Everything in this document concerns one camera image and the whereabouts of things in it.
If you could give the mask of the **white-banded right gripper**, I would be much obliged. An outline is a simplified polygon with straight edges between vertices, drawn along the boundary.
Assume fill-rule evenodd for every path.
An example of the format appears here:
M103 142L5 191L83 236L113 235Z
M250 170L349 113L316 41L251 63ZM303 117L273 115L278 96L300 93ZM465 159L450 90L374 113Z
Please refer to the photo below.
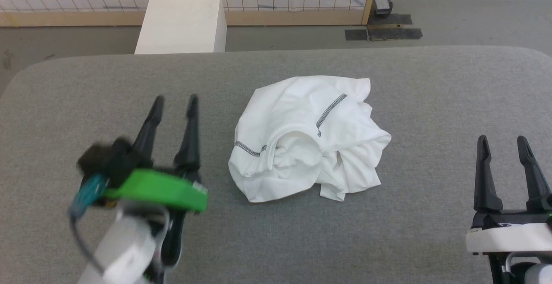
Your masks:
M474 187L477 212L466 235L470 253L551 253L551 190L526 137L517 137L517 148L526 176L528 211L502 211L502 199L496 194L492 176L489 141L485 135L478 138Z

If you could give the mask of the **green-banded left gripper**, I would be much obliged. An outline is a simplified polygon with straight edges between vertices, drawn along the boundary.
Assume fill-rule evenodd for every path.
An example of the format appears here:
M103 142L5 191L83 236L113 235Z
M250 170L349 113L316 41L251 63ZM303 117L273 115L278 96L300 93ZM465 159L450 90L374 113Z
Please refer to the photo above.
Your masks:
M114 208L119 201L129 200L184 212L207 209L207 190L153 167L154 139L163 108L164 96L159 95L133 144L125 138L118 138L111 145L94 143L79 157L77 166L83 174L81 185L93 176L99 176L105 184L93 206ZM174 157L174 169L179 175L188 175L201 168L197 95L191 95L188 101L186 119L185 135Z

